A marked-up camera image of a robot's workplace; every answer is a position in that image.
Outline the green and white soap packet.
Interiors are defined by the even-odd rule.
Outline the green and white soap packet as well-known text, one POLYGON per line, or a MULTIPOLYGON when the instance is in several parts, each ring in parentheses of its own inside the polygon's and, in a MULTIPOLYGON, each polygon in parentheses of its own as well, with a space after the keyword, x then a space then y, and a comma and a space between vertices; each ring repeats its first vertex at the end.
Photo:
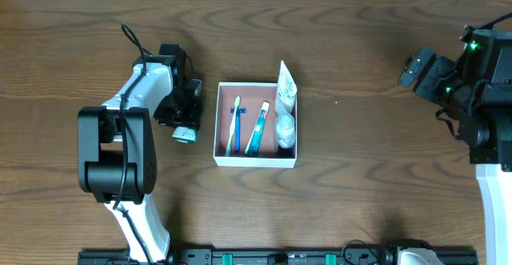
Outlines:
POLYGON ((197 131, 185 126, 178 126, 172 134, 173 140, 180 143, 196 143, 197 131))

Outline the green and white toothbrush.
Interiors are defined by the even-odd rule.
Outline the green and white toothbrush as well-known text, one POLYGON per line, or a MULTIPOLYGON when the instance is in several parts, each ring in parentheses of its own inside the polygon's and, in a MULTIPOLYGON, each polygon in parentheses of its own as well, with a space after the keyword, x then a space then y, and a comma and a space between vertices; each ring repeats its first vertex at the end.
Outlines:
POLYGON ((229 129, 229 135, 228 135, 228 143, 226 145, 226 152, 225 152, 225 156, 226 157, 230 156, 232 142, 233 142, 233 137, 234 137, 235 131, 236 131, 236 121, 237 121, 237 117, 239 116, 238 111, 239 111, 240 105, 241 105, 241 97, 238 95, 235 98, 235 100, 234 100, 234 113, 232 114, 232 119, 231 119, 231 122, 230 122, 230 129, 229 129))

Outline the blue disposable razor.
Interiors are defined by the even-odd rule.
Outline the blue disposable razor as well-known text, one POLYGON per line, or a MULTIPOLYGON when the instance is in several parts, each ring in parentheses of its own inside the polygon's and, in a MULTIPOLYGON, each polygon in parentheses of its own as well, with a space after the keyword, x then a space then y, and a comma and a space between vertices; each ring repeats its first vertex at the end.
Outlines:
POLYGON ((238 153, 240 151, 240 140, 241 140, 241 115, 246 113, 246 108, 239 108, 237 110, 236 119, 235 119, 235 132, 234 132, 234 152, 238 153))

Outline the red and teal toothpaste tube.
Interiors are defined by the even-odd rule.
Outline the red and teal toothpaste tube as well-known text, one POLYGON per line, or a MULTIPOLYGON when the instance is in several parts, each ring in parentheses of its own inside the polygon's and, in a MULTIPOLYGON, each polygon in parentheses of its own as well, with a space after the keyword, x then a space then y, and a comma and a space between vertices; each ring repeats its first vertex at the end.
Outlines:
POLYGON ((257 121, 245 149, 245 154, 248 156, 256 157, 258 155, 269 109, 270 103, 265 101, 259 110, 257 121))

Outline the clear pump soap bottle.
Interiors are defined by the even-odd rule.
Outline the clear pump soap bottle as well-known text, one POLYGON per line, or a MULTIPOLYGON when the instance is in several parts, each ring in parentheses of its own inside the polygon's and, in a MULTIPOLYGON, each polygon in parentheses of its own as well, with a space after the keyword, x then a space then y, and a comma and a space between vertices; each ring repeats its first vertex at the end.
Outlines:
POLYGON ((278 148, 278 154, 283 158, 292 158, 294 156, 295 120, 294 117, 280 103, 276 102, 276 119, 274 126, 275 141, 278 148))

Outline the white floral lotion tube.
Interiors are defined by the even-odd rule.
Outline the white floral lotion tube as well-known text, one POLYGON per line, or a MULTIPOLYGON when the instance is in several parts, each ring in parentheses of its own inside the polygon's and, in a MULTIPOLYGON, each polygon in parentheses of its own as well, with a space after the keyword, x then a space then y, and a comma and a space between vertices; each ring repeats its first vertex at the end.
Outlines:
POLYGON ((297 85, 288 67, 283 61, 281 61, 275 97, 276 106, 280 104, 288 113, 291 114, 296 103, 297 93, 297 85))

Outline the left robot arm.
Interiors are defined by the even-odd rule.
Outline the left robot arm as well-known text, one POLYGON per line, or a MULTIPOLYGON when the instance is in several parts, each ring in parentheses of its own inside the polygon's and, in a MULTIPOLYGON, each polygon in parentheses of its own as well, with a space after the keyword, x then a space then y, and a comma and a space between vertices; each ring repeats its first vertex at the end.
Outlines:
POLYGON ((133 63, 122 89, 101 106, 78 112, 78 182, 118 221, 125 251, 82 251, 80 264, 171 264, 171 235, 152 192, 157 155, 151 122, 174 128, 173 139, 195 143, 202 115, 202 82, 185 76, 187 53, 163 43, 133 63))

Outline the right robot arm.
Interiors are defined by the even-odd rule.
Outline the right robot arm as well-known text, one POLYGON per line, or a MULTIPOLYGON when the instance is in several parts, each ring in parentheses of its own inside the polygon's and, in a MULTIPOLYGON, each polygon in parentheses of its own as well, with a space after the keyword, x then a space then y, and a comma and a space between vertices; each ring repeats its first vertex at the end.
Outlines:
POLYGON ((511 262, 511 33, 467 26, 451 60, 423 47, 398 83, 440 109, 436 118, 469 147, 485 218, 486 261, 511 262))

